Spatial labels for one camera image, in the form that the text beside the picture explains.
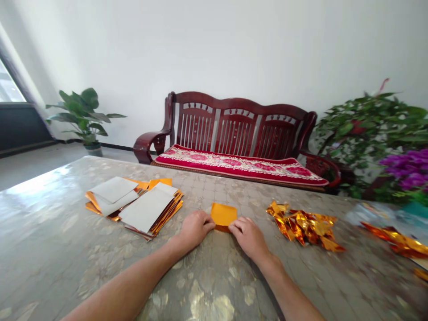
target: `floor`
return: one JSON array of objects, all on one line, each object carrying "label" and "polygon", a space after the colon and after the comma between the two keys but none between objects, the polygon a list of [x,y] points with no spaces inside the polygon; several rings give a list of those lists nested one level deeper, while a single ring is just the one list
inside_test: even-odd
[{"label": "floor", "polygon": [[[57,144],[0,159],[0,191],[87,155],[82,144]],[[105,158],[137,163],[133,152],[103,147]]]}]

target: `floral cushion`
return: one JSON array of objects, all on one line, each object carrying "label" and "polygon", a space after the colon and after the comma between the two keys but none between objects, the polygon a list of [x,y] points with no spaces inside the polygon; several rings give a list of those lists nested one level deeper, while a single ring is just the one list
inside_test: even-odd
[{"label": "floral cushion", "polygon": [[324,178],[303,167],[294,158],[269,160],[203,152],[180,145],[173,145],[154,161],[161,165],[272,182],[311,186],[325,186],[329,183]]}]

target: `wooden bench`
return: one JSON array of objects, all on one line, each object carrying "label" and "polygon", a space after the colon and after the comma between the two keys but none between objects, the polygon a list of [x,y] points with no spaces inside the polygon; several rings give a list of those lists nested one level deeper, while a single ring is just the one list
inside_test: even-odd
[{"label": "wooden bench", "polygon": [[[171,92],[165,99],[163,128],[142,134],[133,150],[142,164],[331,192],[340,183],[341,173],[333,161],[309,151],[316,120],[314,111],[293,105],[262,106],[243,98],[220,100],[200,92]],[[163,154],[166,136],[170,149]],[[152,144],[160,155],[155,161],[150,154]],[[299,155],[306,156],[306,168],[315,175],[301,169],[295,160]],[[261,172],[269,167],[272,172]],[[284,181],[275,168],[281,173],[289,170],[291,179]],[[317,176],[326,173],[329,181]]]}]

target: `red flower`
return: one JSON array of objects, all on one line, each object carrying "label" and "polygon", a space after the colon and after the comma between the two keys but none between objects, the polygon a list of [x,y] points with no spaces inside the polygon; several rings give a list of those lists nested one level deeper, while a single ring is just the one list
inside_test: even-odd
[{"label": "red flower", "polygon": [[288,167],[287,170],[294,174],[302,175],[302,176],[310,176],[307,169],[301,167]]},{"label": "red flower", "polygon": [[225,159],[223,160],[223,163],[229,164],[231,166],[241,166],[240,161],[232,160],[232,159]]},{"label": "red flower", "polygon": [[275,169],[272,166],[269,165],[265,165],[265,164],[261,164],[261,163],[257,163],[254,165],[257,168],[260,168],[262,170],[270,170],[270,171],[275,171]]},{"label": "red flower", "polygon": [[203,155],[190,155],[189,157],[196,161],[202,161],[202,160],[205,161],[208,159],[206,156],[203,156]]}]

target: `glossy tablecloth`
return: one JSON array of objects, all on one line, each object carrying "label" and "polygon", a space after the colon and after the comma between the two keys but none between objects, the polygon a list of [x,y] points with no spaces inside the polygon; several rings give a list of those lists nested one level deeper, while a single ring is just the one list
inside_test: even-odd
[{"label": "glossy tablecloth", "polygon": [[[183,208],[151,242],[85,209],[84,193],[114,177],[172,178]],[[266,213],[275,198],[341,219],[355,200],[97,157],[84,157],[0,193],[0,320],[59,320],[102,284],[165,244],[212,202],[251,217],[290,277],[327,320],[422,319],[428,287],[414,263],[339,220],[327,252],[290,242]],[[141,320],[277,320],[279,306],[228,233],[210,232],[155,288]]]}]

